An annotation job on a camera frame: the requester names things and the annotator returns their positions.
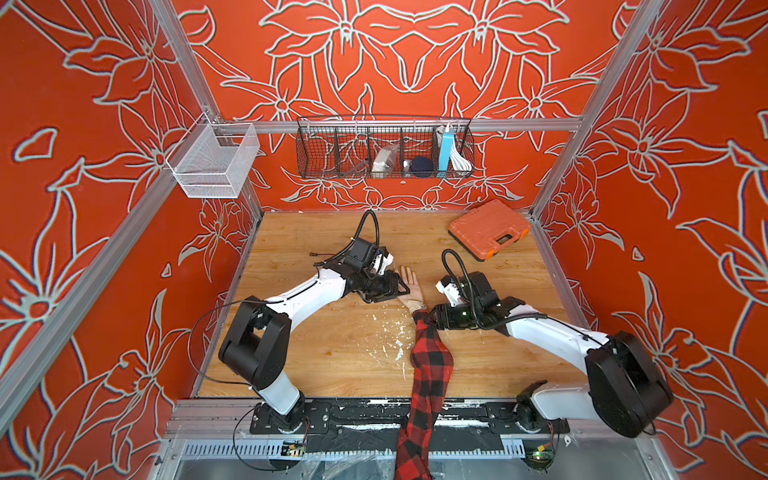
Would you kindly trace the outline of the red black plaid sleeve forearm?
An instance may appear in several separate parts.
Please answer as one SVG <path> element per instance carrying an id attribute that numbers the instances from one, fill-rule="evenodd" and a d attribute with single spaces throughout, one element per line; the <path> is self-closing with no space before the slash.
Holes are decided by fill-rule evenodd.
<path id="1" fill-rule="evenodd" d="M 430 443 L 454 368 L 452 354 L 427 317 L 426 309 L 413 314 L 416 340 L 410 360 L 414 378 L 409 415 L 398 434 L 395 479 L 432 479 Z"/>

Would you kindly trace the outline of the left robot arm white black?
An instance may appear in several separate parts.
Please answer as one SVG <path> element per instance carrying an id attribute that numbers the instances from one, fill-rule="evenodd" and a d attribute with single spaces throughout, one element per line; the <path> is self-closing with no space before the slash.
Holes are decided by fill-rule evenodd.
<path id="1" fill-rule="evenodd" d="M 218 358 L 253 388 L 278 416 L 301 415 L 304 397 L 285 373 L 293 329 L 323 307 L 358 295 L 366 304 L 382 303 L 410 292 L 391 268 L 393 255 L 380 242 L 372 210 L 363 213 L 350 242 L 330 258 L 314 264 L 316 273 L 298 286 L 271 298 L 251 296 L 239 304 L 219 348 Z"/>

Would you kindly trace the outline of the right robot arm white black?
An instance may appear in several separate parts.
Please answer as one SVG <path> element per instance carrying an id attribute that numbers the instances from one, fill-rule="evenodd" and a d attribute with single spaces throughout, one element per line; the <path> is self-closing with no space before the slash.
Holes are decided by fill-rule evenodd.
<path id="1" fill-rule="evenodd" d="M 579 384 L 530 384 L 515 400 L 513 419 L 526 432 L 547 421 L 601 421 L 635 438 L 672 405 L 673 392 L 641 341 L 551 317 L 514 296 L 500 297 L 481 272 L 448 270 L 437 283 L 446 298 L 428 315 L 440 330 L 495 331 L 555 355 L 585 377 Z"/>

